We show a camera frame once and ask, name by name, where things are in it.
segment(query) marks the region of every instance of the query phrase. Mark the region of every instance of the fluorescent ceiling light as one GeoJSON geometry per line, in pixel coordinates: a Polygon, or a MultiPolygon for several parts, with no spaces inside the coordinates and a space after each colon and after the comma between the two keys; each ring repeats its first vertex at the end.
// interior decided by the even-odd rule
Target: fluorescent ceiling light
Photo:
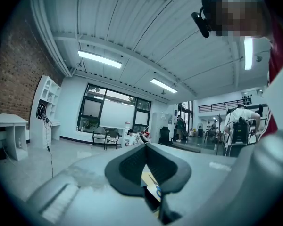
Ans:
{"type": "Polygon", "coordinates": [[[111,60],[111,59],[103,58],[101,56],[94,55],[94,54],[91,54],[91,53],[78,51],[78,54],[79,54],[79,57],[92,59],[92,60],[107,64],[107,65],[111,65],[111,66],[116,67],[118,69],[120,69],[120,67],[122,66],[122,63],[120,63],[120,62],[116,62],[116,61],[111,60]]]}
{"type": "Polygon", "coordinates": [[[156,85],[158,85],[158,86],[160,86],[160,87],[162,87],[164,89],[167,89],[168,91],[171,91],[172,93],[176,93],[177,92],[177,90],[175,90],[175,89],[165,85],[164,83],[162,83],[162,82],[160,82],[160,81],[158,81],[156,79],[152,79],[151,83],[156,84],[156,85]]]}
{"type": "Polygon", "coordinates": [[[253,39],[245,38],[244,40],[245,51],[245,70],[250,70],[253,63],[253,39]]]}
{"type": "Polygon", "coordinates": [[[133,107],[135,107],[134,105],[129,105],[129,104],[126,104],[126,103],[122,103],[123,105],[128,105],[128,106],[133,106],[133,107]]]}

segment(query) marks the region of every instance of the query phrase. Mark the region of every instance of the window frame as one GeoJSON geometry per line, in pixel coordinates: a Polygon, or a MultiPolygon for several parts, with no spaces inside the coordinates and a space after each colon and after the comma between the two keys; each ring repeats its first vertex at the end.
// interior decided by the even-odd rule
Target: window frame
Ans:
{"type": "Polygon", "coordinates": [[[107,89],[106,88],[102,88],[100,86],[96,86],[96,85],[92,85],[92,84],[88,83],[88,85],[86,87],[86,90],[85,90],[85,93],[84,93],[84,96],[83,96],[83,99],[82,99],[82,102],[81,102],[81,108],[80,108],[80,112],[79,112],[79,116],[78,116],[77,124],[76,124],[76,126],[77,126],[79,131],[80,131],[81,118],[86,118],[86,119],[94,119],[94,118],[96,118],[96,119],[98,119],[97,127],[99,127],[99,125],[100,125],[100,117],[102,115],[102,110],[103,110],[103,105],[104,105],[106,93],[107,93],[107,89]],[[105,90],[105,94],[104,94],[104,99],[103,100],[86,96],[87,90],[88,90],[90,85],[105,90]],[[83,110],[84,110],[84,106],[85,106],[85,101],[86,100],[90,100],[90,101],[101,103],[100,111],[99,111],[99,116],[98,117],[94,117],[94,116],[89,116],[89,115],[84,115],[83,114],[83,110]]]}
{"type": "Polygon", "coordinates": [[[134,110],[134,116],[133,116],[132,129],[134,128],[134,126],[145,126],[146,128],[149,126],[151,106],[152,106],[152,102],[151,101],[148,101],[148,100],[145,100],[145,99],[141,99],[139,97],[131,96],[131,95],[128,95],[128,94],[125,94],[125,93],[122,93],[122,92],[119,92],[119,91],[116,91],[116,90],[112,90],[112,89],[108,89],[108,88],[104,88],[104,87],[101,87],[101,86],[97,86],[97,85],[93,85],[93,84],[88,83],[87,87],[86,87],[86,90],[85,90],[85,93],[84,93],[84,96],[83,96],[83,99],[82,99],[82,102],[81,102],[80,112],[79,112],[79,116],[78,116],[78,119],[77,119],[77,127],[78,128],[80,127],[81,118],[87,118],[87,119],[94,119],[94,118],[96,118],[96,117],[93,117],[93,116],[88,116],[88,115],[83,115],[82,114],[86,100],[91,100],[91,101],[95,101],[95,102],[100,102],[101,103],[100,111],[99,111],[99,116],[98,116],[98,118],[96,118],[96,119],[98,119],[97,127],[100,126],[100,118],[101,118],[101,115],[102,115],[102,110],[103,110],[103,106],[104,106],[104,102],[105,102],[105,98],[106,98],[106,94],[107,94],[108,90],[112,91],[112,92],[115,92],[115,93],[118,93],[118,94],[122,94],[122,95],[128,96],[128,97],[135,98],[135,103],[134,103],[135,110],[134,110]],[[87,90],[88,90],[89,86],[93,86],[93,87],[97,87],[97,88],[100,88],[100,89],[104,89],[105,90],[105,94],[104,94],[103,100],[86,96],[86,93],[87,93],[87,90]],[[138,103],[139,100],[148,102],[150,104],[149,111],[137,108],[137,103],[138,103]],[[144,113],[148,114],[147,125],[135,124],[136,113],[138,111],[139,112],[144,112],[144,113]]]}
{"type": "Polygon", "coordinates": [[[135,126],[145,126],[146,127],[146,131],[148,131],[148,126],[149,126],[149,121],[150,121],[150,113],[151,113],[151,106],[152,106],[152,103],[151,101],[148,101],[148,100],[144,100],[144,99],[140,99],[137,97],[136,101],[135,101],[135,111],[134,111],[134,118],[133,118],[133,125],[132,125],[132,129],[134,130],[134,127],[135,126]],[[149,102],[150,103],[150,107],[149,107],[149,110],[143,110],[143,109],[139,109],[137,108],[137,103],[139,100],[142,100],[142,101],[146,101],[146,102],[149,102]],[[136,120],[136,114],[137,112],[143,112],[143,113],[147,113],[148,114],[148,119],[147,119],[147,125],[143,125],[143,124],[135,124],[135,120],[136,120]]]}

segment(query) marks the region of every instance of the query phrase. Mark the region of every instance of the pipe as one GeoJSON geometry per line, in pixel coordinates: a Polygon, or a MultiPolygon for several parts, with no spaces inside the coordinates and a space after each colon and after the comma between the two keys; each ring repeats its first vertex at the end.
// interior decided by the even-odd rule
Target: pipe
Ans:
{"type": "Polygon", "coordinates": [[[43,33],[44,30],[41,28],[42,25],[40,24],[40,22],[38,20],[37,8],[34,5],[35,2],[34,2],[34,0],[30,0],[30,2],[31,2],[31,9],[32,9],[33,18],[34,18],[36,27],[37,27],[37,29],[39,31],[39,34],[41,36],[41,39],[43,40],[44,45],[45,45],[46,49],[48,50],[48,52],[49,52],[50,56],[52,57],[52,59],[56,62],[57,66],[60,68],[60,70],[62,70],[63,74],[65,76],[67,76],[67,72],[64,70],[63,67],[61,67],[61,65],[59,64],[59,61],[56,59],[56,57],[52,53],[52,49],[50,47],[50,44],[48,43],[47,38],[46,38],[45,34],[43,33]]]}
{"type": "Polygon", "coordinates": [[[47,21],[43,0],[31,0],[31,8],[36,26],[49,54],[55,60],[63,74],[66,77],[70,77],[71,73],[65,65],[63,58],[60,55],[57,45],[53,39],[51,29],[47,21]]]}
{"type": "Polygon", "coordinates": [[[47,20],[47,16],[46,16],[46,11],[45,11],[45,5],[44,5],[44,0],[39,0],[39,4],[40,4],[40,10],[41,10],[41,16],[42,16],[42,20],[44,22],[44,25],[45,25],[45,29],[46,29],[46,32],[47,32],[47,35],[49,37],[49,40],[50,42],[52,43],[53,45],[53,48],[54,48],[54,51],[55,53],[57,54],[61,64],[63,65],[64,69],[66,70],[68,76],[71,76],[71,73],[69,71],[69,69],[67,68],[66,64],[64,63],[64,59],[62,58],[60,52],[59,52],[59,49],[56,45],[56,42],[54,41],[53,39],[53,36],[52,36],[52,32],[51,32],[51,29],[50,29],[50,26],[49,26],[49,23],[48,23],[48,20],[47,20]]]}

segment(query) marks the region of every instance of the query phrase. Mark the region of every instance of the table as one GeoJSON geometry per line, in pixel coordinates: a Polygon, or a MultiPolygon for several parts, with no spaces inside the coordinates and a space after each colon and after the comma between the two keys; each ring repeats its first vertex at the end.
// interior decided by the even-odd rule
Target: table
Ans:
{"type": "Polygon", "coordinates": [[[8,154],[17,161],[28,156],[25,135],[27,123],[17,115],[0,113],[0,127],[5,127],[8,154]]]}

